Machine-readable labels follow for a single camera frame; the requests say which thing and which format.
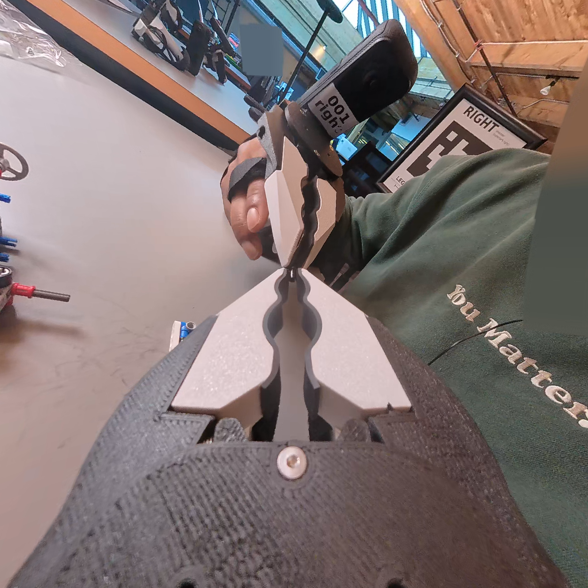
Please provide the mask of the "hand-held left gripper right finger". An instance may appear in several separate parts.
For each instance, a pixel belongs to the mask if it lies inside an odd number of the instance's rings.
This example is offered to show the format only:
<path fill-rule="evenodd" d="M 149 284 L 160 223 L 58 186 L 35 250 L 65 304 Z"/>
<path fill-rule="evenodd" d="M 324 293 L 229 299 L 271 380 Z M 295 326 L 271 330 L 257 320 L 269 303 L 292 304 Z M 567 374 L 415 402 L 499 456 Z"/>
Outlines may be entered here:
<path fill-rule="evenodd" d="M 296 276 L 305 350 L 304 399 L 309 420 L 342 429 L 412 405 L 368 317 L 306 269 Z"/>

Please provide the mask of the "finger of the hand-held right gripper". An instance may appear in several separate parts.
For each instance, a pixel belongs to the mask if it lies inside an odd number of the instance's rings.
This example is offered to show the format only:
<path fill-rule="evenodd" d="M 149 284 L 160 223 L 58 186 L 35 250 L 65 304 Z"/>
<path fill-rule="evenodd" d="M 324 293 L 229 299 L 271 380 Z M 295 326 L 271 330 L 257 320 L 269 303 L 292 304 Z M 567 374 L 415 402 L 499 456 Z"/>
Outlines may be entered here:
<path fill-rule="evenodd" d="M 307 179 L 308 166 L 296 146 L 283 139 L 282 167 L 265 181 L 269 221 L 276 253 L 281 266 L 289 267 L 303 237 L 302 183 Z"/>
<path fill-rule="evenodd" d="M 310 180 L 303 188 L 303 236 L 298 246 L 298 268 L 307 269 L 326 243 L 345 206 L 342 180 Z"/>

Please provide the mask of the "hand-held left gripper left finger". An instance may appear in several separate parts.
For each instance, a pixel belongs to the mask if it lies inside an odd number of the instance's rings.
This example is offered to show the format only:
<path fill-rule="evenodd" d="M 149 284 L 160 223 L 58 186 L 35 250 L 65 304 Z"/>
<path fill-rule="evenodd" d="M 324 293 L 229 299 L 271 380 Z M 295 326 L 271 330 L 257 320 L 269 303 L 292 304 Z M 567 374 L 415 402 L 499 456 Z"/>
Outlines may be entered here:
<path fill-rule="evenodd" d="M 220 311 L 171 408 L 175 412 L 232 417 L 244 428 L 279 410 L 281 374 L 275 337 L 288 298 L 286 270 L 277 270 Z"/>

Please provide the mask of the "partly built lego car chassis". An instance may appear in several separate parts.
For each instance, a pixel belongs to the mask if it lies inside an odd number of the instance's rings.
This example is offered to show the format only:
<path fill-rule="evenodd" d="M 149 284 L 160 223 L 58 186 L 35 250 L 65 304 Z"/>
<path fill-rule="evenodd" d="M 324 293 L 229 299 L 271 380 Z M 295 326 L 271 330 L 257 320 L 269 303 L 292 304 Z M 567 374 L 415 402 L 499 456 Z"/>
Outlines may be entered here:
<path fill-rule="evenodd" d="M 1 180 L 16 182 L 25 179 L 29 173 L 26 158 L 18 151 L 1 143 Z M 5 252 L 7 247 L 16 247 L 18 240 L 7 237 L 1 232 L 1 312 L 13 304 L 16 297 L 39 298 L 63 303 L 70 301 L 70 295 L 42 290 L 32 285 L 18 283 L 13 270 L 8 266 L 10 255 Z"/>

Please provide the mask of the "person's right hand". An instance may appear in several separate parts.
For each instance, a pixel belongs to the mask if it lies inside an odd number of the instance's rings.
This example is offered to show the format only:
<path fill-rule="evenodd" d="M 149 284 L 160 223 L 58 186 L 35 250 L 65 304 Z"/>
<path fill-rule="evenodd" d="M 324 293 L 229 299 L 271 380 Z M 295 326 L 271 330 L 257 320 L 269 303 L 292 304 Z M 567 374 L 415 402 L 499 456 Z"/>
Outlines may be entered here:
<path fill-rule="evenodd" d="M 228 200 L 229 184 L 233 170 L 251 158 L 266 158 L 267 154 L 256 136 L 249 137 L 239 145 L 236 155 L 231 158 L 221 177 L 220 189 L 224 214 L 231 225 L 236 241 L 251 260 L 265 258 L 275 261 L 272 248 L 261 234 L 268 223 L 269 210 L 265 192 L 264 177 L 251 181 L 246 188 L 235 192 Z"/>

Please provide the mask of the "black pole stand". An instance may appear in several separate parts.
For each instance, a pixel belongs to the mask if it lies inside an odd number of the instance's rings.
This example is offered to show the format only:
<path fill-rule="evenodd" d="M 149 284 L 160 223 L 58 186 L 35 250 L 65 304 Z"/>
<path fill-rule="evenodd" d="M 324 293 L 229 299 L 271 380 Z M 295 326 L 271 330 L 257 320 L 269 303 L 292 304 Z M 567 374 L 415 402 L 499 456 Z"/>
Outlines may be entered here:
<path fill-rule="evenodd" d="M 280 98 L 278 100 L 279 102 L 281 102 L 283 99 L 285 99 L 286 94 L 288 93 L 290 87 L 292 86 L 295 79 L 297 78 L 298 73 L 299 73 L 303 63 L 305 62 L 307 55 L 310 53 L 312 46 L 313 46 L 313 43 L 315 42 L 315 40 L 316 40 L 322 26 L 324 25 L 325 21 L 327 20 L 327 18 L 331 19 L 336 24 L 340 24 L 343 22 L 343 14 L 333 1 L 317 1 L 317 3 L 319 5 L 319 7 L 321 8 L 321 10 L 323 11 L 322 16 L 320 17 L 318 24 L 316 25 L 308 43 L 306 44 L 306 47 L 305 47 L 300 59 L 298 60 L 298 63 L 296 64 L 296 67 L 293 70 L 293 72 L 289 78 L 288 83 L 286 84 L 284 90 L 282 91 Z"/>

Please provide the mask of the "framed black white sign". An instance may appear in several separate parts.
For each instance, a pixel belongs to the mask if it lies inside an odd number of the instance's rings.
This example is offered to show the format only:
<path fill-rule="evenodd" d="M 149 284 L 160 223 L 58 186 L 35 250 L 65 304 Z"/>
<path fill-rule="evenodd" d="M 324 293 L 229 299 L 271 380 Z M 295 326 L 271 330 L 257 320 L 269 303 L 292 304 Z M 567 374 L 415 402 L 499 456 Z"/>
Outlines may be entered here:
<path fill-rule="evenodd" d="M 464 84 L 382 173 L 376 190 L 396 192 L 443 156 L 477 156 L 506 148 L 537 150 L 546 140 Z"/>

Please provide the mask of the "wooden edged desk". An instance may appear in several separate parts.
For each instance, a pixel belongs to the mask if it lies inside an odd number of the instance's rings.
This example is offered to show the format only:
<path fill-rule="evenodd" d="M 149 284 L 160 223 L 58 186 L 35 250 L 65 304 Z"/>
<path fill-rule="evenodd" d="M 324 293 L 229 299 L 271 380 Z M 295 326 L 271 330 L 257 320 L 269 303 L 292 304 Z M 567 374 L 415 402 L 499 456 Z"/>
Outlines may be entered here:
<path fill-rule="evenodd" d="M 64 53 L 56 73 L 81 81 L 91 71 L 210 144 L 228 152 L 254 131 L 244 92 L 206 69 L 181 72 L 131 36 L 135 15 L 106 1 L 10 1 Z"/>

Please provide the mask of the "black robot device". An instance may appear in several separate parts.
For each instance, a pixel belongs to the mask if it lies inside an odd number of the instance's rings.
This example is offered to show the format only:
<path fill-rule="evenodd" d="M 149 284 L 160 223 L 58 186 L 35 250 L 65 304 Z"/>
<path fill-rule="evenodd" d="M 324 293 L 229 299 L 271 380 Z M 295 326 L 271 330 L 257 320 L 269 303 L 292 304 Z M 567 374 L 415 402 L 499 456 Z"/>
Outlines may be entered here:
<path fill-rule="evenodd" d="M 136 1 L 142 9 L 132 28 L 132 36 L 149 51 L 162 57 L 180 71 L 197 76 L 204 66 L 217 75 L 218 82 L 227 81 L 225 56 L 235 51 L 218 19 L 215 5 L 205 19 L 208 1 L 196 1 L 196 18 L 188 36 L 186 20 L 176 1 Z"/>

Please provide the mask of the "empty clear plastic bags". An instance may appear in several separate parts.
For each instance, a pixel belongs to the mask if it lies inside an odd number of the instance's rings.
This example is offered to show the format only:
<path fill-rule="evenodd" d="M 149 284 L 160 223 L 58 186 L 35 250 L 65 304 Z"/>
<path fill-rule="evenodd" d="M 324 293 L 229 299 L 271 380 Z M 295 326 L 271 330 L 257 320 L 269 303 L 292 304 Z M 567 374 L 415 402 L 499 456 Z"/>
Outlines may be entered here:
<path fill-rule="evenodd" d="M 1 57 L 54 71 L 67 64 L 55 40 L 8 1 L 1 1 Z"/>

